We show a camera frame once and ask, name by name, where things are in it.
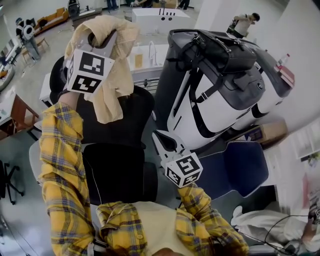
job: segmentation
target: blue chair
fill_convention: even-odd
[[[199,160],[203,171],[196,184],[212,200],[231,191],[238,191],[245,198],[269,176],[262,147],[253,141],[229,142],[225,151]]]

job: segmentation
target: soap bottle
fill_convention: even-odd
[[[134,68],[141,69],[143,66],[144,54],[142,49],[140,48],[140,43],[137,43],[138,47],[136,53],[134,55]]]

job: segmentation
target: black office chair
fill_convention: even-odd
[[[54,65],[50,76],[50,99],[58,101],[64,87],[62,58]],[[145,145],[141,142],[145,125],[154,108],[153,96],[135,86],[129,96],[118,98],[123,119],[102,124],[97,121],[94,106],[79,97],[76,111],[83,119],[82,153],[90,203],[122,201],[155,201],[158,173],[153,163],[145,162]]]
[[[11,184],[11,177],[14,174],[15,170],[19,171],[20,168],[18,166],[12,167],[9,175],[7,173],[7,167],[10,165],[8,163],[2,163],[0,160],[0,199],[6,197],[6,189],[9,194],[10,202],[12,205],[15,205],[16,202],[12,201],[11,199],[11,193],[10,193],[10,187],[13,188],[17,193],[19,193],[22,197],[24,196],[23,192],[20,192],[14,185]]]

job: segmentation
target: orange sofa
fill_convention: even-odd
[[[51,14],[47,17],[42,17],[37,20],[37,25],[34,27],[35,33],[34,35],[37,36],[42,32],[53,28],[54,26],[65,22],[69,18],[69,12],[65,8],[60,8],[56,10],[56,13]],[[46,20],[47,24],[45,24],[42,28],[39,25],[39,22],[42,20]]]

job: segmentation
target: cardboard box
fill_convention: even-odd
[[[247,131],[228,140],[228,142],[234,140],[259,142],[263,149],[268,149],[283,140],[287,134],[286,122],[278,121],[250,127]]]
[[[161,3],[153,2],[153,8],[161,8]],[[177,0],[166,0],[165,8],[175,9],[177,7]]]

